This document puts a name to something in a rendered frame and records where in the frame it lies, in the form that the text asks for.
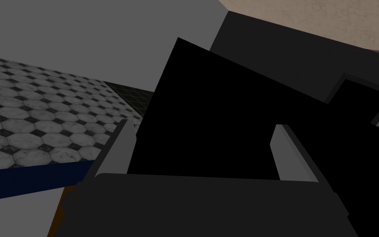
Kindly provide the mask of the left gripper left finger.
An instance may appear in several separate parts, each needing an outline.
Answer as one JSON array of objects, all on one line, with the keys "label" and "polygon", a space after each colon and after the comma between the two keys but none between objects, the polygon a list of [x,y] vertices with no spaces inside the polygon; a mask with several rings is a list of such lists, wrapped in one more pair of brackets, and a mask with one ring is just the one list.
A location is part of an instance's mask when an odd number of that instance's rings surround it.
[{"label": "left gripper left finger", "polygon": [[127,173],[135,144],[136,132],[133,121],[121,120],[83,180],[88,181],[105,173]]}]

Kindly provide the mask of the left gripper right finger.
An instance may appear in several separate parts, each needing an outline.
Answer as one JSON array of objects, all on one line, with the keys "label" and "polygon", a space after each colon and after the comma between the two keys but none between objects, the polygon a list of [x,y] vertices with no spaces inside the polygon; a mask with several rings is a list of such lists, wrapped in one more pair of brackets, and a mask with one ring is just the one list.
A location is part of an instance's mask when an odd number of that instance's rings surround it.
[{"label": "left gripper right finger", "polygon": [[275,126],[270,148],[280,180],[315,182],[326,191],[334,192],[289,125]]}]

